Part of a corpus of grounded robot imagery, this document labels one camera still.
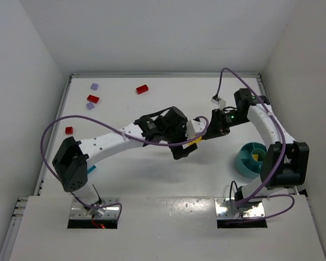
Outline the long yellow lego brick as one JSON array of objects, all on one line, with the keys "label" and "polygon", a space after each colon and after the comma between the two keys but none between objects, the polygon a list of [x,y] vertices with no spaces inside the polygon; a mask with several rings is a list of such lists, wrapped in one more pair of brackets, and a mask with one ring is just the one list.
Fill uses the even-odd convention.
[{"label": "long yellow lego brick", "polygon": [[198,139],[195,139],[194,141],[190,142],[189,143],[189,146],[192,145],[192,144],[198,144],[202,141],[202,137],[199,137]]}]

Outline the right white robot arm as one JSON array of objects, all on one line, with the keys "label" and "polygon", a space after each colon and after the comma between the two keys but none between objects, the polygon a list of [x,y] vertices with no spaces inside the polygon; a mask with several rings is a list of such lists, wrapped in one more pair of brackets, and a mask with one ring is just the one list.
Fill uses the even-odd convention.
[{"label": "right white robot arm", "polygon": [[236,107],[230,111],[214,109],[203,140],[226,136],[231,127],[250,122],[260,134],[267,153],[259,176],[235,193],[234,205],[269,197],[275,190],[304,184],[309,160],[309,146],[293,138],[282,126],[266,96],[247,88],[234,94]]}]

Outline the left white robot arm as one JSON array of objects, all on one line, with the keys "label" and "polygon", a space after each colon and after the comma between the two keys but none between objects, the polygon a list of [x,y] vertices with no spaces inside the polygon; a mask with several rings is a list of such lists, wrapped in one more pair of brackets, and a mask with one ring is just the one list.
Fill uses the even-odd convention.
[{"label": "left white robot arm", "polygon": [[71,193],[89,214],[95,215],[107,204],[88,182],[91,167],[121,152],[147,145],[168,147],[173,158],[179,160],[197,149],[191,141],[204,130],[205,125],[199,118],[189,120],[177,107],[169,107],[92,139],[66,138],[52,165],[64,191]]}]

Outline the teal divided round container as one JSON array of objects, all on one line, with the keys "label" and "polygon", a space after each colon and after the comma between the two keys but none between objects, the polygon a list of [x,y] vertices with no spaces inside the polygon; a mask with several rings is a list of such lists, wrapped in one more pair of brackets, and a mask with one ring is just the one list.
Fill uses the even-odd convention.
[{"label": "teal divided round container", "polygon": [[[265,159],[267,148],[258,142],[250,142],[245,144],[238,152],[235,158],[235,166],[237,171],[245,178],[256,179],[260,175],[262,163]],[[259,161],[255,161],[253,154],[258,154]]]}]

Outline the red lego brick top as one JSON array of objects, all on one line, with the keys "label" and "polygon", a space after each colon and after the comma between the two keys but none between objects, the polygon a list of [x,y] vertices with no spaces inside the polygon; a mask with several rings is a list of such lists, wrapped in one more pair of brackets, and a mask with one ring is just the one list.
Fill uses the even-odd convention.
[{"label": "red lego brick top", "polygon": [[145,84],[145,85],[142,85],[140,87],[137,87],[136,88],[136,93],[139,95],[139,94],[142,94],[142,93],[145,93],[149,90],[148,86]]}]

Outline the teal lego brick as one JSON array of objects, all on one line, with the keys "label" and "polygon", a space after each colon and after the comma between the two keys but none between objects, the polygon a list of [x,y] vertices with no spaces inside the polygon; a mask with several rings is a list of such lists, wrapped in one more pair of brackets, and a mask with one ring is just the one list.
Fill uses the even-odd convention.
[{"label": "teal lego brick", "polygon": [[93,165],[93,166],[91,166],[89,169],[88,169],[88,171],[87,171],[87,174],[89,175],[92,171],[94,171],[96,169],[96,166],[95,165]]}]

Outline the lilac lego brick lower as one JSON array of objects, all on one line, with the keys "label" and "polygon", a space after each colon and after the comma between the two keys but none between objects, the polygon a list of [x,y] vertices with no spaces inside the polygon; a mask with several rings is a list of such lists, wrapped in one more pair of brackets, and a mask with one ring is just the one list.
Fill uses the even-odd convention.
[{"label": "lilac lego brick lower", "polygon": [[95,105],[92,102],[89,102],[86,104],[86,107],[88,110],[92,110],[95,107]]}]

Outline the lilac lego brick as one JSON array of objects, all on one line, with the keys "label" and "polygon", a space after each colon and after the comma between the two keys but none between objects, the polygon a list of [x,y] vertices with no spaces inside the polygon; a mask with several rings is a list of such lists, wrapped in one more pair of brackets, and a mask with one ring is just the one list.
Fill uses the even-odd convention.
[{"label": "lilac lego brick", "polygon": [[88,110],[92,110],[95,107],[95,105],[92,102],[89,102],[86,104],[86,107]]},{"label": "lilac lego brick", "polygon": [[99,85],[98,84],[92,83],[92,85],[91,85],[91,89],[92,90],[98,90],[98,88],[99,88]]}]

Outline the red lego brick left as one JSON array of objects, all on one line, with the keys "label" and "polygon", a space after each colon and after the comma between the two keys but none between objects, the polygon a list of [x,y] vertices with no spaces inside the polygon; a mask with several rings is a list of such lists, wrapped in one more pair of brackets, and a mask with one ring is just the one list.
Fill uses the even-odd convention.
[{"label": "red lego brick left", "polygon": [[87,100],[92,103],[98,103],[99,97],[94,95],[88,95]]}]

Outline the lilac lego brick upper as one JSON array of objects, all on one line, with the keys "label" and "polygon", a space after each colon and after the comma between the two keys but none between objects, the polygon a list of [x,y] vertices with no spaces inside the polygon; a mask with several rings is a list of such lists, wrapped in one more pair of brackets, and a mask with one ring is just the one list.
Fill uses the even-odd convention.
[{"label": "lilac lego brick upper", "polygon": [[92,85],[91,85],[91,89],[92,90],[98,90],[98,88],[99,88],[99,85],[98,84],[92,83]]}]

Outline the small red lego brick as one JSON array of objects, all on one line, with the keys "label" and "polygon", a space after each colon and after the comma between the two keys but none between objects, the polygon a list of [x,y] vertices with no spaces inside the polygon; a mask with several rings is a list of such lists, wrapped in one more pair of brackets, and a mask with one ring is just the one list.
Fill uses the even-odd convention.
[{"label": "small red lego brick", "polygon": [[65,134],[67,134],[67,135],[71,135],[71,134],[73,134],[73,127],[66,127],[65,128]]}]

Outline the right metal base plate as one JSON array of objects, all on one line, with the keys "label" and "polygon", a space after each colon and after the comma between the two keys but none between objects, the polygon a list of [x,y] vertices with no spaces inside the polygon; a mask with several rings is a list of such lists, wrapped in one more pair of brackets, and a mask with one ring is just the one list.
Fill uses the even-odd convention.
[{"label": "right metal base plate", "polygon": [[264,218],[265,211],[261,201],[248,202],[236,207],[233,198],[216,197],[215,211],[218,220],[256,219]]}]

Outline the metal base plate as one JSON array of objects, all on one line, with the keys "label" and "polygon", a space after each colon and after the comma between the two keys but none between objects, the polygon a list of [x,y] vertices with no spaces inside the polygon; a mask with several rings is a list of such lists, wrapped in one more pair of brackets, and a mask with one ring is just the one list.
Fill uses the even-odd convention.
[{"label": "metal base plate", "polygon": [[236,207],[233,198],[216,197],[215,211],[218,220],[256,219],[264,218],[265,211],[261,201],[248,202]]},{"label": "metal base plate", "polygon": [[71,220],[116,220],[121,210],[119,197],[102,198],[101,209],[86,210],[76,199],[73,200],[70,210]]}]

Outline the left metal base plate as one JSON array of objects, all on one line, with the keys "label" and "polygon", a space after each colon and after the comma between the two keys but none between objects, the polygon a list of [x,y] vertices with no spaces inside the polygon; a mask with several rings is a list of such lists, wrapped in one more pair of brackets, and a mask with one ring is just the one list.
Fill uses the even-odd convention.
[{"label": "left metal base plate", "polygon": [[71,220],[116,220],[121,210],[119,197],[102,198],[101,209],[86,210],[76,199],[73,200],[70,210]]}]

